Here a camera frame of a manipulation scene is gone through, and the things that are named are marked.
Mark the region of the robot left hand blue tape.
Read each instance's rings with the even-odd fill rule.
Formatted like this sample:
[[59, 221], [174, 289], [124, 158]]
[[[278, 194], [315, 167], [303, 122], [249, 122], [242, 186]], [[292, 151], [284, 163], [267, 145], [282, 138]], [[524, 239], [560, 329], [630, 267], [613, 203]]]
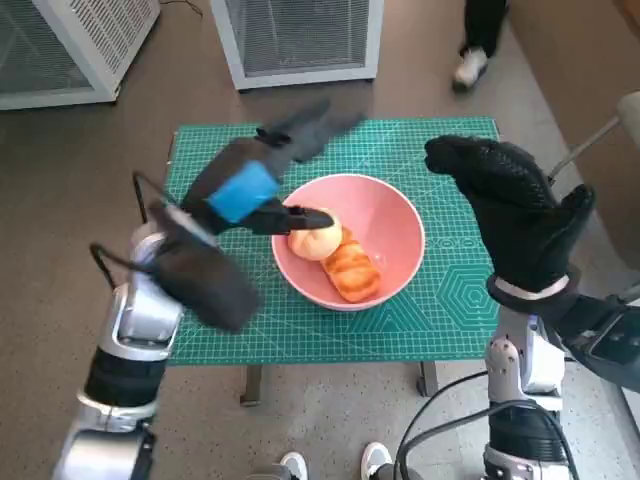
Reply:
[[180, 208], [215, 235], [236, 227], [256, 235], [331, 227], [334, 220], [324, 211], [284, 206], [281, 180], [291, 164], [311, 161], [364, 118], [362, 112], [333, 112], [325, 99], [235, 138], [196, 177]]

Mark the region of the robot right hand black glove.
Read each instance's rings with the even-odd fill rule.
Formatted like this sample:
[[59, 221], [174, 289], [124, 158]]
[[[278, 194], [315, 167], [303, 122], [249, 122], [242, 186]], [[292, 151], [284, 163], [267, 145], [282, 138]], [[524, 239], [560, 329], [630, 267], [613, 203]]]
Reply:
[[594, 189], [581, 184], [556, 199], [534, 157], [509, 142], [443, 135], [425, 151], [428, 170], [453, 178], [471, 205], [496, 277], [526, 295], [559, 289]]

